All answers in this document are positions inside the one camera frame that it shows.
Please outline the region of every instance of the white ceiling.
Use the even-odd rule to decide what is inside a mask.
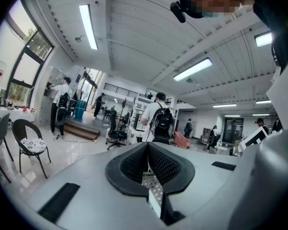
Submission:
[[[273,112],[272,105],[250,104],[267,99],[276,69],[271,46],[257,48],[254,36],[268,31],[251,7],[223,18],[180,23],[169,9],[177,0],[39,0],[50,10],[60,33],[79,62],[147,87],[173,93],[197,108],[239,103],[228,112]],[[90,4],[98,50],[85,35],[79,5]],[[186,80],[173,77],[209,57],[213,65]]]

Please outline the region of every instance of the ceiling light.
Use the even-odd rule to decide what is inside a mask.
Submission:
[[[270,114],[253,114],[253,116],[269,116]]]
[[[267,103],[271,103],[270,100],[267,101],[257,101],[256,104],[267,104]]]
[[[230,106],[237,106],[236,104],[228,104],[228,105],[214,105],[214,108],[219,108],[219,107],[230,107]]]
[[[90,43],[92,49],[98,49],[93,31],[90,6],[89,4],[80,5],[79,9],[88,42]]]
[[[209,66],[212,65],[212,61],[209,58],[203,59],[202,61],[198,62],[196,65],[189,67],[185,71],[179,73],[174,77],[175,81],[180,81],[198,71],[201,71]]]
[[[270,32],[255,36],[257,47],[265,46],[272,43],[272,34]]]

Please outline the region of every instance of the black hair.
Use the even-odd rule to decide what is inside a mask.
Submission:
[[[64,80],[65,80],[68,84],[70,84],[71,81],[72,81],[69,77],[65,77]]]
[[[158,98],[161,101],[165,101],[166,96],[164,93],[159,92],[158,94],[156,94],[156,98]]]

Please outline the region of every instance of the black backpack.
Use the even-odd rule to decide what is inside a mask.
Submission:
[[[166,107],[163,108],[158,103],[160,108],[155,112],[153,120],[150,122],[150,132],[152,132],[155,139],[171,139],[174,131],[174,117],[171,110]]]

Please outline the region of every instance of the black window frame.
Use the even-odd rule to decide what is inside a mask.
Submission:
[[[13,70],[10,74],[10,78],[9,78],[9,81],[8,81],[8,85],[7,85],[7,88],[6,88],[6,92],[5,92],[5,98],[4,98],[4,105],[6,105],[6,99],[8,98],[9,96],[9,90],[10,90],[10,86],[11,86],[11,83],[15,83],[17,85],[20,85],[20,86],[23,86],[23,87],[26,87],[26,88],[33,88],[35,87],[35,84],[36,84],[36,81],[37,81],[37,78],[40,74],[40,71],[42,70],[47,58],[49,57],[50,53],[52,52],[54,46],[53,44],[48,40],[48,38],[45,36],[45,34],[43,33],[43,31],[41,30],[41,28],[37,25],[37,23],[35,22],[34,18],[32,17],[32,15],[30,14],[24,0],[20,0],[21,1],[21,4],[25,10],[25,12],[27,13],[28,17],[30,18],[30,20],[32,21],[32,23],[34,24],[34,26],[36,27],[36,31],[32,34],[32,36],[29,38],[29,40],[25,43],[24,45],[24,48],[22,49],[19,57],[17,58],[15,64],[14,64],[14,67],[13,67]],[[14,27],[14,25],[9,21],[9,18],[10,18],[10,14],[8,13],[8,16],[6,18],[6,22],[9,24],[9,26],[14,30],[14,32],[23,40],[23,37],[21,37],[19,35],[19,27]],[[47,52],[46,54],[46,57],[45,59],[41,59],[39,56],[37,56],[32,50],[30,50],[30,48],[28,48],[28,45],[31,43],[32,39],[35,37],[35,35],[37,33],[40,33],[42,35],[42,37],[44,38],[44,40],[50,45],[50,50],[49,52]],[[35,74],[35,77],[34,77],[34,80],[33,80],[33,83],[32,85],[28,84],[28,83],[25,83],[23,81],[19,81],[19,80],[16,80],[14,79],[14,75],[15,75],[15,72],[17,70],[17,67],[23,57],[24,54],[27,54],[29,57],[31,57],[33,60],[35,60],[37,63],[39,63],[39,67],[38,67],[38,70]],[[29,93],[29,98],[28,98],[28,103],[27,103],[27,107],[30,107],[30,104],[31,104],[31,99],[32,99],[32,95],[33,95],[33,90],[30,91]]]

